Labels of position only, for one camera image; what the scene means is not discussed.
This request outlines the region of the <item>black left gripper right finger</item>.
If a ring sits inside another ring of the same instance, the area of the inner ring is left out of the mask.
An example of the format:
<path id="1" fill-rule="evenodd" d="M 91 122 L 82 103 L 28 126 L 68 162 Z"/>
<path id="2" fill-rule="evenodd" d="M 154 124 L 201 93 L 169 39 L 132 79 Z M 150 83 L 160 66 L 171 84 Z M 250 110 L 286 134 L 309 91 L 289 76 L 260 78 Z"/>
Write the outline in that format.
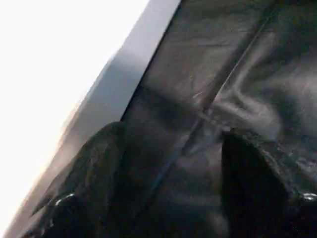
<path id="1" fill-rule="evenodd" d="M 221 172 L 229 237 L 316 237 L 317 183 L 271 145 L 224 136 Z"/>

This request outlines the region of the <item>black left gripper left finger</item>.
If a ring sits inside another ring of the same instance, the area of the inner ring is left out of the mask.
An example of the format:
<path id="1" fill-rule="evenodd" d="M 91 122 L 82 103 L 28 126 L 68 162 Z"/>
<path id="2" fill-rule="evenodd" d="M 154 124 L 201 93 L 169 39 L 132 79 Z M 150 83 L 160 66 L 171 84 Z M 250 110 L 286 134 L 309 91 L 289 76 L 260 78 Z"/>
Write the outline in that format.
<path id="1" fill-rule="evenodd" d="M 122 122 L 92 136 L 54 178 L 24 226 L 26 238 L 104 238 L 126 147 Z"/>

